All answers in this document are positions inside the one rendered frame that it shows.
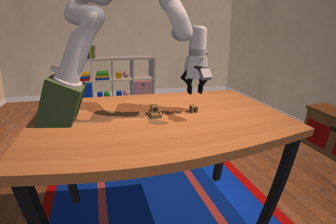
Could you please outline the tan number cube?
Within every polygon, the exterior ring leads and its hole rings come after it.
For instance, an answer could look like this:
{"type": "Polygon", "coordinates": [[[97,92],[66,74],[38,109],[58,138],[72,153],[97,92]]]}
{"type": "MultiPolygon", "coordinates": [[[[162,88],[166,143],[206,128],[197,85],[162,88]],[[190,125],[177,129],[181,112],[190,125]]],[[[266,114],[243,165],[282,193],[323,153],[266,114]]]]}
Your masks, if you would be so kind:
{"type": "Polygon", "coordinates": [[[198,106],[196,104],[191,104],[189,107],[189,111],[191,113],[197,113],[198,112],[198,106]]]}
{"type": "Polygon", "coordinates": [[[150,104],[151,113],[159,113],[159,106],[157,104],[150,104]]]}

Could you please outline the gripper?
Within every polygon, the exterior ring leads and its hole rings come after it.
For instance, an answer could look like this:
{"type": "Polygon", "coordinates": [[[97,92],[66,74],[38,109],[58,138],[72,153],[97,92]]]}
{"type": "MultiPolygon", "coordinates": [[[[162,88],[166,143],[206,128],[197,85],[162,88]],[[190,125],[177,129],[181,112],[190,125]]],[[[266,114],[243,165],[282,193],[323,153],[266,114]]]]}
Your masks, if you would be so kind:
{"type": "Polygon", "coordinates": [[[194,68],[194,66],[202,66],[202,67],[208,67],[207,57],[202,56],[193,56],[189,55],[186,57],[185,61],[185,67],[184,67],[184,73],[181,76],[181,79],[186,82],[187,86],[187,92],[191,95],[192,94],[192,80],[193,79],[199,79],[200,84],[198,85],[198,93],[202,94],[203,86],[206,83],[207,80],[200,80],[200,75],[198,72],[198,69],[194,68]],[[188,80],[186,79],[188,78],[188,80]]]}

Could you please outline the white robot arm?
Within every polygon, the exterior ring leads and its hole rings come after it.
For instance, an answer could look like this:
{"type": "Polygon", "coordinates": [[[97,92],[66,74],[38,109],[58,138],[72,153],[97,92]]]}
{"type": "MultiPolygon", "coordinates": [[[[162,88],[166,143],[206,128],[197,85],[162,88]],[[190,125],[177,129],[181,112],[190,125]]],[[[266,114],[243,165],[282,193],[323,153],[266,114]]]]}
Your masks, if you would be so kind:
{"type": "MultiPolygon", "coordinates": [[[[64,11],[64,18],[67,22],[78,27],[69,37],[60,67],[50,66],[51,71],[56,73],[53,75],[56,82],[73,88],[82,86],[80,78],[85,62],[95,36],[105,20],[104,11],[88,3],[108,5],[111,1],[69,0],[64,11]]],[[[206,50],[207,28],[191,26],[180,0],[158,1],[170,19],[173,38],[178,41],[189,40],[189,55],[205,57],[208,54],[206,50]]]]}

